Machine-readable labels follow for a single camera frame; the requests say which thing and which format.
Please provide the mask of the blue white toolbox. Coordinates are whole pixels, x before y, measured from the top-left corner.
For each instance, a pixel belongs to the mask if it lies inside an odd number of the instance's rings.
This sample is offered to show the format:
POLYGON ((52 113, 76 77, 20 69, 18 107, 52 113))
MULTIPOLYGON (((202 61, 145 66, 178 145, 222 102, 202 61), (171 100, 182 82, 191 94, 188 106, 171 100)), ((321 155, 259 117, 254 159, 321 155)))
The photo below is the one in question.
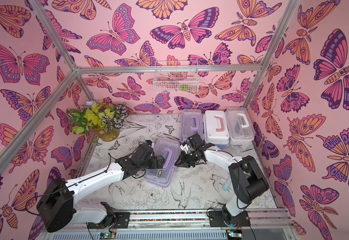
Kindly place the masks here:
POLYGON ((206 143, 211 143, 220 149, 229 144, 227 121, 223 111, 207 110, 203 116, 204 138, 206 143))

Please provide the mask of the purple toolbox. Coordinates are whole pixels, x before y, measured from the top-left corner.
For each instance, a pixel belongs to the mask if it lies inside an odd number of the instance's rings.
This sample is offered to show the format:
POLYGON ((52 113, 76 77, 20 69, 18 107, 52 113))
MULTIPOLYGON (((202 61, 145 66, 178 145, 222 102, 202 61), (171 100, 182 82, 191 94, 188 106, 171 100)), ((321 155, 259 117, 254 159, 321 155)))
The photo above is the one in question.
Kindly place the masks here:
POLYGON ((154 147, 155 157, 163 159, 163 167, 161 169, 149 169, 146 171, 145 180, 153 185, 167 188, 176 171, 175 162, 178 160, 181 149, 177 141, 159 138, 154 147))
POLYGON ((188 137, 199 134, 203 136, 203 122, 201 110, 183 110, 181 114, 180 141, 184 142, 188 137))

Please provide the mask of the white clear-lid toolbox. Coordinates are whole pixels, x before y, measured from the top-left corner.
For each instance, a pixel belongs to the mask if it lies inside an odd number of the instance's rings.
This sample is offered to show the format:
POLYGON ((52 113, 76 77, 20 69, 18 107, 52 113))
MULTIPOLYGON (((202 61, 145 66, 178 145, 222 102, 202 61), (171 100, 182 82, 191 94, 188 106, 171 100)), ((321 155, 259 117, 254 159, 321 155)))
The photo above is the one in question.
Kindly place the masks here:
POLYGON ((229 143, 248 147, 254 140, 255 131, 245 108, 227 108, 225 110, 229 143))

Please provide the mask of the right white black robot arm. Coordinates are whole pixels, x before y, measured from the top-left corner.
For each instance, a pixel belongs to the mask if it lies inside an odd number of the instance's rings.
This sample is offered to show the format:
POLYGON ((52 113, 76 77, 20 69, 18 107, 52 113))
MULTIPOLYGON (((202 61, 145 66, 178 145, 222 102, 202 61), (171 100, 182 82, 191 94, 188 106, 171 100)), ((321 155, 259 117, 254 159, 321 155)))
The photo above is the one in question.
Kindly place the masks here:
POLYGON ((237 225, 247 207, 269 190, 269 184, 252 156, 239 157, 205 143, 199 134, 180 144, 181 154, 175 162, 180 168, 196 167, 208 162, 229 173, 234 195, 222 207, 221 217, 228 226, 237 225))

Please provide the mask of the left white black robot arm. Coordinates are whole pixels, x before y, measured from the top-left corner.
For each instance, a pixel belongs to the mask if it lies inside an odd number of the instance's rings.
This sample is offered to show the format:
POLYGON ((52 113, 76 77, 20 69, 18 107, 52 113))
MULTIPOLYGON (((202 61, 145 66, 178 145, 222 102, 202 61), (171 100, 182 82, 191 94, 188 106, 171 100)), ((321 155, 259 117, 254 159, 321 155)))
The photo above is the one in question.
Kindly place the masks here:
POLYGON ((140 144, 132 153, 98 171, 68 181, 61 178, 51 181, 37 203, 37 211, 46 231, 54 233, 76 223, 112 225, 114 213, 107 203, 103 203, 102 208, 82 208, 77 204, 90 193, 133 177, 140 171, 161 170, 165 161, 162 155, 155 155, 151 146, 140 144))

